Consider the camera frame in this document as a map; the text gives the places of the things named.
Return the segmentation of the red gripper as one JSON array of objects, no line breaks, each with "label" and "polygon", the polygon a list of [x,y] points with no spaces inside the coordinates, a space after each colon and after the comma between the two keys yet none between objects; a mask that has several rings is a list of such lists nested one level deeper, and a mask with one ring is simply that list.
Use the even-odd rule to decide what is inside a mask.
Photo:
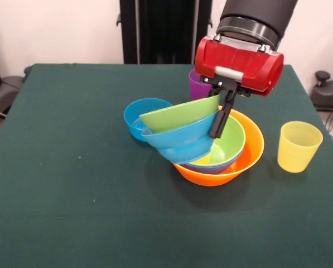
[{"label": "red gripper", "polygon": [[[226,91],[224,105],[216,113],[209,136],[220,138],[234,104],[238,83],[256,95],[267,96],[278,83],[284,66],[284,55],[269,45],[222,37],[219,41],[204,37],[195,57],[195,71],[213,84],[209,97]],[[221,82],[221,78],[234,81]]]}]

